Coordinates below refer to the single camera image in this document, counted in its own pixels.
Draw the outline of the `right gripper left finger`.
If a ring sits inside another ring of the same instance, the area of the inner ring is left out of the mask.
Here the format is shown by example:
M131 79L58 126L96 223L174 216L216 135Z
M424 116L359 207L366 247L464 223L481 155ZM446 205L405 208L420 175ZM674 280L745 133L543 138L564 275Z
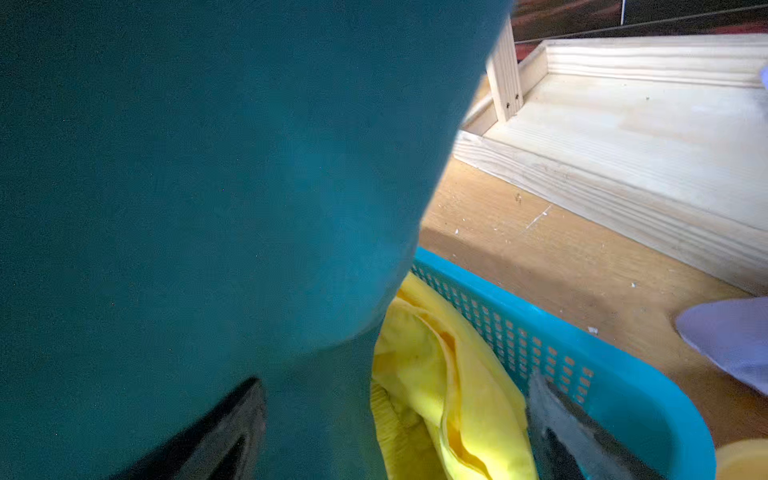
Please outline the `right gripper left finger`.
M266 395L249 377L197 422L115 479L251 479L266 432Z

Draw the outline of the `green shorts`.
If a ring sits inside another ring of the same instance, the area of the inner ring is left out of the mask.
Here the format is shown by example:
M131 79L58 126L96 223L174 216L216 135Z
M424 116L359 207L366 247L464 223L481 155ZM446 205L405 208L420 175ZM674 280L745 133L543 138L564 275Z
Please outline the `green shorts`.
M374 346L509 1L5 1L1 475L113 476L249 377L251 479L382 479Z

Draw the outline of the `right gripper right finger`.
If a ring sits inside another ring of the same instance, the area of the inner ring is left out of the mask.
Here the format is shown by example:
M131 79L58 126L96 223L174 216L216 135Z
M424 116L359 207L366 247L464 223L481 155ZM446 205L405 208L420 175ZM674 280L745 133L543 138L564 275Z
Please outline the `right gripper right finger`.
M539 372L528 380L528 432L541 479L660 479Z

